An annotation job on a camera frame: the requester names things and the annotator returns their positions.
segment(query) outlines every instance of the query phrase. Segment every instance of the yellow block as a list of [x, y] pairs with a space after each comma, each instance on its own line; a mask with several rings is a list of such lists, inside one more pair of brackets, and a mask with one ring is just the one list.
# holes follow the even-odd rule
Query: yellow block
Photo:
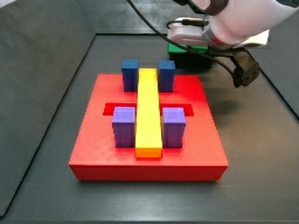
[[159, 109], [158, 72], [139, 69], [135, 127], [135, 156], [160, 158], [163, 155], [162, 122]]

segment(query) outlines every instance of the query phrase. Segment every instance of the dark tabletop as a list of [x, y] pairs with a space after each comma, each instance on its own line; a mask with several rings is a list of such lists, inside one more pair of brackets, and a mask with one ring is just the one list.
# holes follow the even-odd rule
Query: dark tabletop
[[298, 120], [263, 74], [235, 89], [216, 65], [199, 75], [230, 162], [222, 180], [76, 180], [68, 160], [97, 74], [120, 73], [123, 59], [156, 67], [166, 58], [155, 36], [96, 37], [3, 222], [299, 221]]

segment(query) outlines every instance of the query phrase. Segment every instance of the blue block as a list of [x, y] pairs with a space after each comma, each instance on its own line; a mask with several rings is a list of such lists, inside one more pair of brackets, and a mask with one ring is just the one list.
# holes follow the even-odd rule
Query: blue block
[[159, 61], [159, 92], [171, 93], [174, 91], [175, 64], [172, 60]]
[[183, 108], [163, 108], [163, 147], [183, 147], [186, 117]]
[[135, 148], [136, 143], [136, 109], [115, 107], [112, 128], [117, 148]]
[[139, 62], [136, 59], [125, 59], [123, 61], [121, 72], [125, 92], [137, 91], [137, 69]]

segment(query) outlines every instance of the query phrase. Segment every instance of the red base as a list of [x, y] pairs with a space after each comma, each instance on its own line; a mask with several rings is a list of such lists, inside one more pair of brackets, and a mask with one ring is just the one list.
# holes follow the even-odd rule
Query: red base
[[160, 94], [162, 107], [184, 107], [187, 125], [182, 149], [163, 149], [163, 158], [136, 158], [135, 149], [115, 147], [112, 111], [136, 106], [119, 74], [97, 77], [69, 167], [80, 180], [218, 180], [228, 167], [220, 137], [198, 76], [176, 75], [174, 93]]

